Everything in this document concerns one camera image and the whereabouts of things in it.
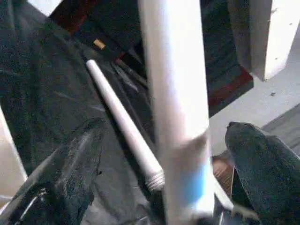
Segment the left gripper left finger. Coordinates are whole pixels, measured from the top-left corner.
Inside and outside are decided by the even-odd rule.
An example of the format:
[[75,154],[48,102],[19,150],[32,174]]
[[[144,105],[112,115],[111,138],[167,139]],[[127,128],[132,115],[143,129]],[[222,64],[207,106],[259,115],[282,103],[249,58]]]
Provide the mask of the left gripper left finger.
[[78,225],[93,202],[105,123],[84,122],[28,177],[0,215],[2,225]]

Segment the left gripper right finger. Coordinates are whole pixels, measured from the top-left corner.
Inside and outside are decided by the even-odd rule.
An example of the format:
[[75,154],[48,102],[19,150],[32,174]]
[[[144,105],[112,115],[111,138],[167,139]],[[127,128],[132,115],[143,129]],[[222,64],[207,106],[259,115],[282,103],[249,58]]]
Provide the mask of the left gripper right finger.
[[230,122],[225,144],[240,182],[264,225],[300,223],[300,158],[277,136]]

